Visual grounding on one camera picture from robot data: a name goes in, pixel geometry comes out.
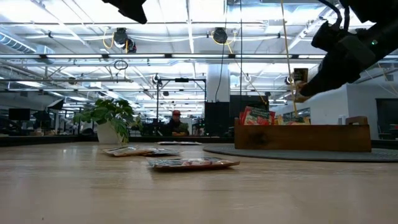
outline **red snack package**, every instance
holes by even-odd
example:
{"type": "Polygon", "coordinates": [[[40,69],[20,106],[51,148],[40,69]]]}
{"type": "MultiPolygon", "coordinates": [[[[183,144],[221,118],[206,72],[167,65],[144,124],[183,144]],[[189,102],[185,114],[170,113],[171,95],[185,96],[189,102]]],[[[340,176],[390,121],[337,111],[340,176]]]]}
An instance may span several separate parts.
{"type": "Polygon", "coordinates": [[[243,125],[274,125],[275,112],[247,106],[242,123],[243,125]]]}

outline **wooden crate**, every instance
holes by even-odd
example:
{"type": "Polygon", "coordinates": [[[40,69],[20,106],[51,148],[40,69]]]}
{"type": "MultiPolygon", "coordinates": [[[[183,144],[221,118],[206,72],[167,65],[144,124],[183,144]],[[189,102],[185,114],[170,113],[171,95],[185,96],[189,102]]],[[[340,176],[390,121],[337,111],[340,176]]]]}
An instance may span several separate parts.
{"type": "Polygon", "coordinates": [[[346,124],[251,126],[240,125],[236,118],[235,148],[371,152],[367,118],[347,118],[346,124]]]}

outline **person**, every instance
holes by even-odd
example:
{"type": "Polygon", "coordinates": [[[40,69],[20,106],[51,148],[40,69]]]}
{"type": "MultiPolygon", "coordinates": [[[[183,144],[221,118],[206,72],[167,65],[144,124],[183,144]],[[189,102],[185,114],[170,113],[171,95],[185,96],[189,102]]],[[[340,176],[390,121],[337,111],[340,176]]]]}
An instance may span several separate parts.
{"type": "Polygon", "coordinates": [[[179,110],[175,110],[172,113],[172,119],[167,124],[167,135],[179,135],[184,133],[185,135],[189,135],[188,128],[185,125],[182,125],[180,121],[181,112],[179,110]]]}

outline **gray rug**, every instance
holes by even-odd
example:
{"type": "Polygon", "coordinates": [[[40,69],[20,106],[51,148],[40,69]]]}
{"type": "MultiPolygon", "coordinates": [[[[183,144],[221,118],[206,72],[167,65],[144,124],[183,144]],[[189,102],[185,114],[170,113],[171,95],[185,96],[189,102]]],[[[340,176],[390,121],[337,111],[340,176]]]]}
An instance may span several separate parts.
{"type": "Polygon", "coordinates": [[[297,161],[335,162],[398,162],[398,150],[373,149],[372,152],[326,152],[297,150],[251,150],[235,149],[230,146],[207,146],[206,152],[230,156],[255,157],[264,159],[289,159],[297,161]]]}

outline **red cap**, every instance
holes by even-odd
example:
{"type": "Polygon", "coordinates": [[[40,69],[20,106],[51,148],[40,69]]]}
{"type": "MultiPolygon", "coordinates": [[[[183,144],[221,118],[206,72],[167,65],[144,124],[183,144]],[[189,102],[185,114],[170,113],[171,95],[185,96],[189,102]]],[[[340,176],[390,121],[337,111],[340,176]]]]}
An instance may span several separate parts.
{"type": "Polygon", "coordinates": [[[173,115],[181,116],[181,112],[179,110],[174,110],[173,115]]]}

